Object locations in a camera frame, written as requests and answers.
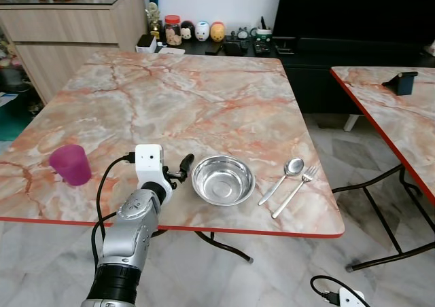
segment black tv cabinet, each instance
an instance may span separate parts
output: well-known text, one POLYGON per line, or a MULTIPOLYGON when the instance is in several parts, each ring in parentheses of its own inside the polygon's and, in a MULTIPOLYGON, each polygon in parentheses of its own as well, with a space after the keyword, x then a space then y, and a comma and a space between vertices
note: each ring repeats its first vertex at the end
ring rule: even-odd
MULTIPOLYGON (((183 42, 177 48, 184 49, 186 54, 205 54, 208 45, 208 41, 192 40, 183 42)), ((278 58, 282 62, 302 113, 361 113, 332 77, 330 68, 333 66, 435 67, 435 57, 425 52, 364 54, 300 51, 279 56, 274 48, 271 51, 267 58, 278 58)), ((221 50, 218 55, 225 56, 225 53, 221 50)), ((252 45, 245 56, 255 56, 252 45)))

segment glass jar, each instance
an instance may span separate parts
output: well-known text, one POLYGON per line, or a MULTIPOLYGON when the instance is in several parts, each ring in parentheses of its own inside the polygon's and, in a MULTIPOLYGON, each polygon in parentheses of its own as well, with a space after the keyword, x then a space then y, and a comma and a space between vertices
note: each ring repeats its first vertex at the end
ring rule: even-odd
POLYGON ((166 42, 170 46, 179 46, 181 44, 181 29, 179 27, 178 15, 166 15, 164 17, 164 33, 166 42))

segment fork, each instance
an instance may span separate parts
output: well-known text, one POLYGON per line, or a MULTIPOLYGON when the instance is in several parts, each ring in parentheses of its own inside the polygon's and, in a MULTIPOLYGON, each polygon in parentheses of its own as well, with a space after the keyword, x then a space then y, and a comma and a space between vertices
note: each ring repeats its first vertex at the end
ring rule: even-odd
POLYGON ((309 183, 313 180, 313 177, 315 173, 317 172, 318 167, 316 166, 310 166, 302 175, 302 181, 300 182, 299 186, 296 187, 296 189, 285 199, 284 202, 279 205, 279 208, 272 214, 272 218, 276 219, 278 215, 285 209, 285 207, 288 205, 288 203, 292 200, 293 196, 298 192, 298 190, 302 187, 304 183, 309 183))

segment black television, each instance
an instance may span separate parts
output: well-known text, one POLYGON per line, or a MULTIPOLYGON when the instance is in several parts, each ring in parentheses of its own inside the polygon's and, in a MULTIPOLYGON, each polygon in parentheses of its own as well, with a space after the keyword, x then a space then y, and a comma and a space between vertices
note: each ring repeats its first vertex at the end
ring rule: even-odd
POLYGON ((299 49, 420 50, 435 40, 435 0, 280 0, 273 37, 299 49))

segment metal bowl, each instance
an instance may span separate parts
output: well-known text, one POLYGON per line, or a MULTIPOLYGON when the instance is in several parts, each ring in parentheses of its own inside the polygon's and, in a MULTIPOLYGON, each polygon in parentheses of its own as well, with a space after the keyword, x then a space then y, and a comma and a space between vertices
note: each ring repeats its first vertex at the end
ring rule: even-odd
POLYGON ((246 164, 232 156, 211 156, 196 165, 192 185, 208 203, 232 206, 251 196, 256 178, 246 164))

